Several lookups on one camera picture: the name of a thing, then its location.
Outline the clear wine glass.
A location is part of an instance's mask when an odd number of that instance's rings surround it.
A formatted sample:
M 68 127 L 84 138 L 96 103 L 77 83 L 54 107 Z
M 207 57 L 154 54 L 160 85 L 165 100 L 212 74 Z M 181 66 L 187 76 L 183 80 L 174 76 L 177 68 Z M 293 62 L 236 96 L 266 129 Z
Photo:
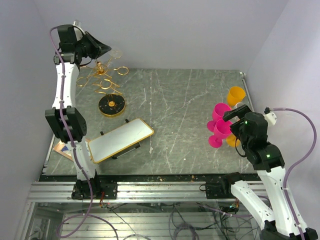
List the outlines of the clear wine glass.
M 235 106 L 234 106 L 234 110 L 235 109 L 238 109 L 238 108 L 240 108 L 240 107 L 242 107 L 242 106 L 245 106 L 246 104 L 245 103 L 243 103 L 243 102 L 238 102 Z
M 108 52 L 108 54 L 114 59 L 119 59 L 122 57 L 123 52 L 121 50 L 112 49 Z

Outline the magenta wine glass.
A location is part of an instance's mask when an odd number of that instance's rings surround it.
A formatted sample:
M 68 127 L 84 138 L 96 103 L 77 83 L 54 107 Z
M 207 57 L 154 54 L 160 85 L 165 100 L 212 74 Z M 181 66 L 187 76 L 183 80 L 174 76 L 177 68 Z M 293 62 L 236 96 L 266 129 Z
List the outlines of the magenta wine glass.
M 211 132 L 214 131 L 214 127 L 218 120 L 222 119 L 225 112 L 231 111 L 231 107 L 223 102 L 217 103 L 212 111 L 212 120 L 207 123 L 207 129 Z
M 213 128 L 213 135 L 208 138 L 209 145 L 213 148 L 220 148 L 223 145 L 223 140 L 232 134 L 232 124 L 229 120 L 219 119 Z

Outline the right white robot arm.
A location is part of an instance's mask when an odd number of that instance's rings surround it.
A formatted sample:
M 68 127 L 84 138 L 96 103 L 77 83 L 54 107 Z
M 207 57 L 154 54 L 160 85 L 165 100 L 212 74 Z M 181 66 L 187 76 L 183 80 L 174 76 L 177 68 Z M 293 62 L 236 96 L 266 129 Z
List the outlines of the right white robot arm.
M 273 109 L 266 108 L 264 114 L 253 112 L 242 105 L 223 114 L 223 121 L 235 117 L 230 131 L 240 140 L 244 157 L 252 164 L 263 183 L 270 202 L 268 207 L 249 187 L 239 172 L 224 176 L 220 186 L 226 198 L 237 198 L 256 220 L 266 240 L 316 240 L 317 231 L 307 226 L 294 201 L 288 185 L 290 170 L 286 170 L 280 149 L 268 141 L 268 123 Z

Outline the clear wine glass front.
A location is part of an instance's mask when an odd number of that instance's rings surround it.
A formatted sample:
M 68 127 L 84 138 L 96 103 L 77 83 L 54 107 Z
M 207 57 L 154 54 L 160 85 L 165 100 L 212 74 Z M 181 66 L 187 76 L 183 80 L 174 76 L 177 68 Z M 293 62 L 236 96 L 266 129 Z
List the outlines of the clear wine glass front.
M 238 108 L 240 108 L 240 107 L 242 107 L 242 106 L 245 106 L 246 104 L 245 103 L 243 103 L 243 102 L 238 102 L 235 106 L 234 106 L 234 110 L 235 109 L 238 109 Z

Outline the magenta wine glass front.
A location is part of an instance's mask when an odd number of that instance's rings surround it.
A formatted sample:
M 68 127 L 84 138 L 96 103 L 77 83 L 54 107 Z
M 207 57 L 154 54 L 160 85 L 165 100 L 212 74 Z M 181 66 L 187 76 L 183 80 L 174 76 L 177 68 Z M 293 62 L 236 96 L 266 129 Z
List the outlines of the magenta wine glass front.
M 207 123 L 207 129 L 211 132 L 214 131 L 214 127 L 218 120 L 222 119 L 225 112 L 231 111 L 231 107 L 223 102 L 217 103 L 212 111 L 212 120 Z

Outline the yellow wine glass front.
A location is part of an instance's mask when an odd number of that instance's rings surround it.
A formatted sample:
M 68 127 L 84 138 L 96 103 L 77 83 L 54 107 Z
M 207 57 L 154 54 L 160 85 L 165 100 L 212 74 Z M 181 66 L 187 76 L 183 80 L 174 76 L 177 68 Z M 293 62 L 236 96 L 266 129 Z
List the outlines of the yellow wine glass front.
M 226 101 L 230 107 L 234 107 L 237 103 L 241 102 L 246 96 L 246 92 L 239 86 L 233 86 L 229 89 Z

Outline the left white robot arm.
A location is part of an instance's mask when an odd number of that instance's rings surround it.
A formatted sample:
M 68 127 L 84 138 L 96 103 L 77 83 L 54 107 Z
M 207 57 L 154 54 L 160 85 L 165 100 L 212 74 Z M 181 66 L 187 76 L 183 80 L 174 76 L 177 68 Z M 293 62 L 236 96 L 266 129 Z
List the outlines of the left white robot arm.
M 76 108 L 76 85 L 82 60 L 96 60 L 111 50 L 84 31 L 78 22 L 51 28 L 57 31 L 59 43 L 53 44 L 57 83 L 52 107 L 45 111 L 53 134 L 70 150 L 76 169 L 71 197 L 74 200 L 96 199 L 104 191 L 97 168 L 88 152 L 87 123 Z

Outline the yellow wine glass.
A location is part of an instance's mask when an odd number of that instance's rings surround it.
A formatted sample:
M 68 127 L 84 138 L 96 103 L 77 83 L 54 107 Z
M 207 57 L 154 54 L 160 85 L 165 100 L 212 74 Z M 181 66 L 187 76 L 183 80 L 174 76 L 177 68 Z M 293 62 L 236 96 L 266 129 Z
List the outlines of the yellow wine glass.
M 238 147 L 241 142 L 239 139 L 236 138 L 236 136 L 234 134 L 230 134 L 226 139 L 225 139 L 226 143 L 230 146 L 230 147 Z
M 234 107 L 237 103 L 241 102 L 246 96 L 246 92 L 239 86 L 233 86 L 229 89 L 226 101 L 230 107 Z

